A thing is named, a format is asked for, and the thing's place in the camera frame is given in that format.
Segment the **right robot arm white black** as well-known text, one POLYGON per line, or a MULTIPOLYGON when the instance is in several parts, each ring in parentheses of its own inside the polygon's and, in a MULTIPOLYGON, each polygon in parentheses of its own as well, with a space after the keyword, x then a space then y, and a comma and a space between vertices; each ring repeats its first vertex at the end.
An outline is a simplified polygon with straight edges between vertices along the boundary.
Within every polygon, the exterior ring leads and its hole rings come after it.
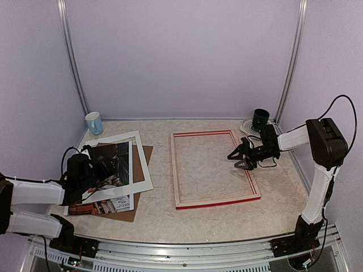
POLYGON ((298 217, 294 234, 272 240, 275 255, 283 256, 317 248, 318 233, 324 223, 324 210, 331 198, 334 179, 348 154, 348 144, 331 118, 309 119, 298 129, 278 135, 272 124, 260 130, 261 145, 253 147, 243 137, 242 143, 228 155, 235 167, 251 171, 265 159, 278 159, 283 151, 309 145, 315 163, 314 178, 307 204, 298 217))

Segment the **left aluminium corner post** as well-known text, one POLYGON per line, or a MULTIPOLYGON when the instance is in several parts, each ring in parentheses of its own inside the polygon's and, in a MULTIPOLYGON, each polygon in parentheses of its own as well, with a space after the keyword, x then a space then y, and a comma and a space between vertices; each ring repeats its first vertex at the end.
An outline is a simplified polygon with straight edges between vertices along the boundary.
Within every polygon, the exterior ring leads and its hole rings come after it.
POLYGON ((62 35, 65 43, 65 49, 66 54, 71 70, 71 75, 73 77, 75 89, 78 95, 79 102, 81 104, 83 115, 86 116, 90 113, 90 108, 86 99, 85 92, 83 90, 81 77, 79 74, 79 69, 77 65, 77 60, 75 57, 75 52, 73 48, 73 41, 71 38, 71 30, 70 30, 70 24, 69 19, 67 16, 67 6, 65 0, 58 0, 57 1, 57 8, 58 8, 58 14, 60 17, 60 24, 62 29, 62 35))

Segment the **white patterned plate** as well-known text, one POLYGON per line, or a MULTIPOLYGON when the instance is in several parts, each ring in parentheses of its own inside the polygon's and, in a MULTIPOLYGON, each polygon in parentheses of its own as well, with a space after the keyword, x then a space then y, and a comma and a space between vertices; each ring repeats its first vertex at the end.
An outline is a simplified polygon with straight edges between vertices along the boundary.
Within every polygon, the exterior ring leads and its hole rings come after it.
POLYGON ((256 137, 260 137, 260 131, 254 131, 252 129, 252 117, 245 118, 241 121, 239 130, 243 132, 246 136, 253 135, 256 137))

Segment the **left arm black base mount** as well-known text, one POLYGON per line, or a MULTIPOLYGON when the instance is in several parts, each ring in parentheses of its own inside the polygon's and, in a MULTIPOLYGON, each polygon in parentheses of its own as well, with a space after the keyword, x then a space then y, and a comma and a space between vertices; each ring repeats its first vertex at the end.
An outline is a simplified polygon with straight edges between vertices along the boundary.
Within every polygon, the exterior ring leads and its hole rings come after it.
POLYGON ((74 236, 65 241, 61 239, 51 239, 49 246, 62 252, 78 255, 80 257, 95 258, 99 241, 80 236, 74 236))

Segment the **light blue mug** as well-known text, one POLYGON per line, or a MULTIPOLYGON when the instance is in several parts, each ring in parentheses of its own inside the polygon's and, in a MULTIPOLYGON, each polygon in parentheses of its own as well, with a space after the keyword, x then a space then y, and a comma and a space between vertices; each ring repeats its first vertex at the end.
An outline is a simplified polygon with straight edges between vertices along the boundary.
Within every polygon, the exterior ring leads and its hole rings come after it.
POLYGON ((100 135, 103 132, 103 124, 99 112, 90 112, 85 116, 85 121, 91 134, 100 135))

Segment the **aluminium front rail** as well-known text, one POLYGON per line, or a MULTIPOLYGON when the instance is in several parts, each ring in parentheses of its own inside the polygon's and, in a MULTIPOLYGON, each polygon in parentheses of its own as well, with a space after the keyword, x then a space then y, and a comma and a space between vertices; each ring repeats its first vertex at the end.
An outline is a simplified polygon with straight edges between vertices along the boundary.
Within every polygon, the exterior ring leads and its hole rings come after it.
POLYGON ((306 258, 319 260, 307 271, 350 271, 345 249, 335 225, 319 233, 324 248, 276 257, 273 237, 225 243, 156 244, 99 239, 93 258, 45 246, 41 238, 28 239, 20 271, 293 271, 291 263, 306 258))

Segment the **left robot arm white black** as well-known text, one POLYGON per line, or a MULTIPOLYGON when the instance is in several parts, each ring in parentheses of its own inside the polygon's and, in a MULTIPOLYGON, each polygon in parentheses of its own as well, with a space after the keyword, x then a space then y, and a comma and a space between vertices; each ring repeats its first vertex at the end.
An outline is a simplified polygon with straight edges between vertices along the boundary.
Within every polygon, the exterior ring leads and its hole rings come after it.
POLYGON ((54 239, 67 252, 79 247, 71 223, 57 215, 16 211, 15 206, 47 204, 72 206, 112 197, 112 189, 102 189, 100 165, 86 154, 67 160, 67 170, 59 180, 36 181, 1 176, 1 234, 6 232, 39 235, 54 239))

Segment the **dark green cup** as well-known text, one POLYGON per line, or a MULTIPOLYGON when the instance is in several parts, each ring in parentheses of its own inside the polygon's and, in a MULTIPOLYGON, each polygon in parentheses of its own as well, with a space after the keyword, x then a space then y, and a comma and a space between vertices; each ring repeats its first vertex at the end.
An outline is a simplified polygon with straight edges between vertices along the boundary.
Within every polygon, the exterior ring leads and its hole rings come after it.
POLYGON ((261 108, 255 109, 252 119, 252 126, 255 129, 260 130, 261 128, 267 125, 269 117, 270 114, 267 110, 261 108))

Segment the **aluminium corner post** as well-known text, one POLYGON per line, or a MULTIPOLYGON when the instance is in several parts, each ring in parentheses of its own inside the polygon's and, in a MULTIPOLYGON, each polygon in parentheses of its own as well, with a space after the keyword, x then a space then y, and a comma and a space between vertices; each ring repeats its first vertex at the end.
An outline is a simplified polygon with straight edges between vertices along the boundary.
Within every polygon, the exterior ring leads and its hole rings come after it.
POLYGON ((83 115, 86 116, 90 113, 90 108, 86 99, 85 92, 83 90, 81 77, 79 74, 79 69, 77 65, 77 60, 75 57, 75 52, 73 48, 73 41, 71 38, 71 30, 70 30, 70 24, 69 19, 67 16, 67 6, 65 0, 58 0, 57 1, 57 8, 58 8, 58 14, 60 17, 60 24, 62 29, 62 35, 65 43, 65 49, 66 54, 71 70, 71 75, 73 77, 75 89, 78 95, 79 102, 81 104, 83 115))
POLYGON ((276 112, 276 115, 274 118, 274 122, 276 125, 279 125, 281 123, 281 120, 282 120, 282 117, 284 114, 284 110, 285 110, 287 102, 288 102, 288 96, 289 96, 291 85, 293 82, 293 77, 294 77, 294 73, 296 70, 298 57, 299 57, 299 51, 300 51, 301 42, 302 42, 302 38, 303 38, 303 31, 304 31, 304 26, 305 26, 308 4, 309 4, 308 0, 299 1, 297 24, 296 24, 296 29, 295 29, 295 33, 294 33, 292 51, 290 54, 288 69, 287 69, 286 77, 285 77, 283 88, 282 88, 282 94, 281 94, 277 112, 276 112))

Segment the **right aluminium corner post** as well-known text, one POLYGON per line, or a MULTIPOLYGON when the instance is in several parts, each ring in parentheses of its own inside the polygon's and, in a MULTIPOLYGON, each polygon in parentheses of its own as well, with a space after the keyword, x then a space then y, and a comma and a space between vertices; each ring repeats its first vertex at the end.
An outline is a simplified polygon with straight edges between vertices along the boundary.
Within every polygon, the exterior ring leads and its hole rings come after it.
POLYGON ((294 77, 294 73, 296 70, 298 57, 299 57, 299 51, 300 51, 301 42, 302 42, 302 38, 303 38, 303 31, 304 31, 304 26, 305 26, 308 4, 309 4, 308 0, 299 1, 297 24, 296 24, 296 29, 295 29, 295 33, 294 33, 292 51, 290 54, 288 69, 287 69, 286 77, 285 77, 283 88, 282 88, 282 94, 281 94, 277 112, 276 112, 276 115, 274 118, 274 122, 276 125, 279 125, 281 123, 281 120, 282 120, 282 117, 284 114, 284 110, 285 110, 287 102, 288 102, 288 96, 289 96, 291 85, 293 82, 293 77, 294 77))

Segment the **white mat board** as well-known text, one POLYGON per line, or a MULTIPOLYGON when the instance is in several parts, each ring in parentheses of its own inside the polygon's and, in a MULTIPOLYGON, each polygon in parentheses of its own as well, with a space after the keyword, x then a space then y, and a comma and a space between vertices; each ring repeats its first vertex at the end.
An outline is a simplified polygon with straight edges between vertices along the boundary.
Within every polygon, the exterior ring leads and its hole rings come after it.
POLYGON ((131 131, 128 133, 113 135, 110 137, 93 139, 90 141, 86 141, 85 144, 94 147, 98 143, 121 143, 125 142, 126 139, 131 139, 131 138, 135 138, 136 141, 138 156, 140 159, 144 180, 137 183, 130 183, 129 185, 119 186, 111 189, 97 190, 93 194, 84 193, 82 197, 86 199, 82 202, 83 204, 102 201, 105 199, 112 199, 126 195, 133 195, 135 193, 145 192, 154 189, 149 173, 148 164, 146 161, 146 156, 143 150, 141 137, 138 130, 131 131))

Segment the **brown backing cardboard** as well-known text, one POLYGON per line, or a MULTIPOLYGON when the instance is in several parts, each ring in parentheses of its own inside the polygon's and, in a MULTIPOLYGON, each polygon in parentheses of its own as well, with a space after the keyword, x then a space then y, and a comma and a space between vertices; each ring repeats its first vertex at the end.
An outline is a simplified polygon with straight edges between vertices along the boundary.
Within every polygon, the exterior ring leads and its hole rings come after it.
MULTIPOLYGON (((152 151, 153 151, 153 146, 143 146, 143 151, 144 151, 146 162, 148 165, 150 158, 151 158, 152 151)), ((143 179, 144 179, 144 177, 142 175, 142 167, 141 167, 140 159, 137 157, 136 159, 133 159, 133 182, 134 183, 141 182, 141 181, 143 181, 143 179)), ((113 219, 113 220, 133 222, 135 215, 136 215, 137 206, 138 206, 138 203, 140 200, 140 194, 141 193, 136 193, 133 195, 134 210, 132 210, 132 211, 119 212, 119 213, 108 214, 108 215, 94 215, 94 216, 107 218, 107 219, 113 219)))

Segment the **red wooden picture frame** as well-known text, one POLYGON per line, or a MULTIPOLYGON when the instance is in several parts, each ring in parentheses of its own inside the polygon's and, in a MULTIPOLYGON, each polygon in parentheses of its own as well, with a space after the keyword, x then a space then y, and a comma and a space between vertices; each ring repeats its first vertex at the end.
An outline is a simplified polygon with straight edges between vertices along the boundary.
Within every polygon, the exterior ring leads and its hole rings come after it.
POLYGON ((261 198, 249 171, 235 168, 227 158, 239 144, 231 129, 170 135, 176 209, 231 205, 261 198))

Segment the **cat photo print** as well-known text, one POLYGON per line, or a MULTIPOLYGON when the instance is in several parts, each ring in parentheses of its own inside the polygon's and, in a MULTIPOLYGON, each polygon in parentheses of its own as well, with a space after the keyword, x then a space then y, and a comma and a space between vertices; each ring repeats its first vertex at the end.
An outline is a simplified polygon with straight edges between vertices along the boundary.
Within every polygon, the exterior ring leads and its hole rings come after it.
POLYGON ((106 190, 131 183, 132 144, 123 143, 98 143, 97 146, 83 146, 87 149, 92 161, 92 169, 96 176, 97 190, 106 190), (100 161, 113 163, 116 173, 109 178, 98 178, 96 175, 96 164, 100 161))

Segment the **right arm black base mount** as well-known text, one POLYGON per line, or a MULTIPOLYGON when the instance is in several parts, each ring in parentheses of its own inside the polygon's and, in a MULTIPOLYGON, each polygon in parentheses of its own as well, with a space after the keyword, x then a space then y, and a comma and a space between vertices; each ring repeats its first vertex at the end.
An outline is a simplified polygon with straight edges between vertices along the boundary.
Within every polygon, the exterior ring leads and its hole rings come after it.
POLYGON ((320 246, 318 239, 312 239, 304 242, 296 238, 295 235, 273 239, 271 247, 275 258, 296 254, 320 246))

